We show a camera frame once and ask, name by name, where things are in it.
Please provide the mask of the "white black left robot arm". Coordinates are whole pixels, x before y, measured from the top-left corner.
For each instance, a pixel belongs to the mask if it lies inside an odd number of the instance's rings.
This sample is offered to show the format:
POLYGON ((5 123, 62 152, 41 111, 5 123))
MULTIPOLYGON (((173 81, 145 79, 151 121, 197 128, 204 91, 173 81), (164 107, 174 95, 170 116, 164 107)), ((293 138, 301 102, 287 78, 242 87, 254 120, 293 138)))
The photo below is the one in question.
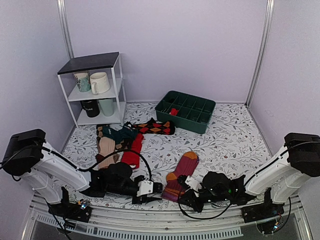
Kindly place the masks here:
POLYGON ((9 175, 27 181, 63 217, 74 213, 74 205, 63 198, 62 187, 57 186, 51 177, 60 179, 88 197, 104 198, 107 193, 113 193, 131 196, 133 204, 155 201, 153 195, 163 191, 162 183, 146 179, 143 175, 132 179, 133 169, 124 162, 98 170, 95 165, 79 168, 56 152, 45 136, 41 129, 12 135, 0 167, 9 175))

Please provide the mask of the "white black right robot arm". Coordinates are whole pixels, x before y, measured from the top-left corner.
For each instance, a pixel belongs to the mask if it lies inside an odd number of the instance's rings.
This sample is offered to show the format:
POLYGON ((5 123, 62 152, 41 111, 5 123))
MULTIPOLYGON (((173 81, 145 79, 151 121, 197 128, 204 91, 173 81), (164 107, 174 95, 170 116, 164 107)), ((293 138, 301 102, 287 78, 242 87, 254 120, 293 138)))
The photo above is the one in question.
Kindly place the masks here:
POLYGON ((287 134, 284 145, 258 169, 231 179, 221 172, 209 171, 198 182, 181 175, 178 183, 183 191, 178 204, 202 212, 204 204, 228 201, 243 206, 260 194, 270 197, 259 206, 262 218, 269 218, 310 178, 320 175, 320 137, 315 134, 287 134))

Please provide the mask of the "maroon striped sock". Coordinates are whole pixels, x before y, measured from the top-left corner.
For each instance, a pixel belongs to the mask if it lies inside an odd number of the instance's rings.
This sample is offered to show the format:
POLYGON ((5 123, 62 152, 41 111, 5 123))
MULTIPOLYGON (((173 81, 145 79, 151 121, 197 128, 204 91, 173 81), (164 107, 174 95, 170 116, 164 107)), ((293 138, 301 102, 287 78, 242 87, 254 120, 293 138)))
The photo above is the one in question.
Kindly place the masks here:
POLYGON ((181 175, 192 176, 198 166, 200 159, 193 151, 188 151, 182 155, 175 170, 166 176, 166 186, 162 192, 162 198, 172 202, 178 201, 179 194, 183 195, 185 188, 178 183, 181 175))

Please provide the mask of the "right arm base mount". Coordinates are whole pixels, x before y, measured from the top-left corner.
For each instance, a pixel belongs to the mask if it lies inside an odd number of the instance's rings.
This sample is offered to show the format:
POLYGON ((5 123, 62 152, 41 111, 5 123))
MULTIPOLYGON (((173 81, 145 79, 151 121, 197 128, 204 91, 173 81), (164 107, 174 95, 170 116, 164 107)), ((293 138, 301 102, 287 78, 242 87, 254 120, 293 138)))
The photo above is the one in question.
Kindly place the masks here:
POLYGON ((263 222, 258 223, 256 225, 258 231, 267 236, 267 235, 273 235, 277 232, 279 232, 284 226, 287 224, 291 212, 292 212, 292 202, 291 198, 288 198, 289 200, 289 211, 286 220, 283 218, 284 211, 284 204, 275 204, 272 203, 271 198, 271 188, 269 187, 266 192, 264 193, 264 202, 252 205, 252 206, 246 206, 241 209, 241 214, 243 217, 243 220, 245 223, 251 223, 256 222, 260 220, 265 220, 271 217, 274 217, 274 221, 269 222, 263 222))

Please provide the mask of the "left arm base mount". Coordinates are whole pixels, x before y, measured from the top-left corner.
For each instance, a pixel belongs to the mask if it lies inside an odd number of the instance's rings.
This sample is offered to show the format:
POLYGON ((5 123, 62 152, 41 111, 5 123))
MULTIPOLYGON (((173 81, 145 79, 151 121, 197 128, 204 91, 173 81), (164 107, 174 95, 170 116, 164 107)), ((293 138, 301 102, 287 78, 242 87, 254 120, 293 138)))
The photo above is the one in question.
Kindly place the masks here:
POLYGON ((65 199, 57 204, 47 204, 50 214, 62 217, 64 220, 88 223, 91 218, 92 208, 90 206, 83 208, 81 204, 72 203, 65 199))

